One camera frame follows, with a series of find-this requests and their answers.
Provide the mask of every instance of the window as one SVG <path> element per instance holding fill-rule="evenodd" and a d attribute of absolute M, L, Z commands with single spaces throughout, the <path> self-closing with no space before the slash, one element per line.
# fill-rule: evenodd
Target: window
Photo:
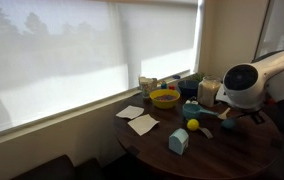
<path fill-rule="evenodd" d="M 137 87 L 139 75 L 193 70 L 197 12 L 186 1 L 0 0 L 0 131 Z"/>

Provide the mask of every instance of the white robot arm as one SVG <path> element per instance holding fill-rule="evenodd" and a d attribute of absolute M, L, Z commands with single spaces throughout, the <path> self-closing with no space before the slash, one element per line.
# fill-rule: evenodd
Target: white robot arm
<path fill-rule="evenodd" d="M 254 112 L 264 105 L 266 93 L 284 106 L 284 51 L 269 53 L 253 63 L 229 69 L 217 99 L 234 108 Z"/>

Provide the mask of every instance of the yellow bowl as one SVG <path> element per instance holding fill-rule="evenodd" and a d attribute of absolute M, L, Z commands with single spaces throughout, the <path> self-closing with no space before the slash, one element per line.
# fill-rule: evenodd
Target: yellow bowl
<path fill-rule="evenodd" d="M 156 99 L 157 97 L 164 96 L 164 95 L 175 96 L 176 98 L 172 100 Z M 152 102 L 156 107 L 160 109 L 169 109 L 169 108 L 174 107 L 176 102 L 179 100 L 180 93 L 176 90 L 171 90 L 171 89 L 158 89 L 150 93 L 150 98 L 152 99 Z"/>

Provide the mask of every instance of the small jar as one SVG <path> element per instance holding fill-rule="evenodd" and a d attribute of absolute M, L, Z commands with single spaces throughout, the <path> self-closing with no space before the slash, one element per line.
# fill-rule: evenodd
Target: small jar
<path fill-rule="evenodd" d="M 218 76 L 205 76 L 199 83 L 197 101 L 207 107 L 213 107 L 216 93 L 221 86 Z"/>

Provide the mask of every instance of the yellow ball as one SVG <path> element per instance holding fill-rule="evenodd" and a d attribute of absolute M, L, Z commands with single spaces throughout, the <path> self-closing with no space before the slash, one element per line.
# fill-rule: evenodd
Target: yellow ball
<path fill-rule="evenodd" d="M 199 121 L 196 119 L 190 119 L 186 126 L 190 131 L 195 131 L 199 128 Z"/>

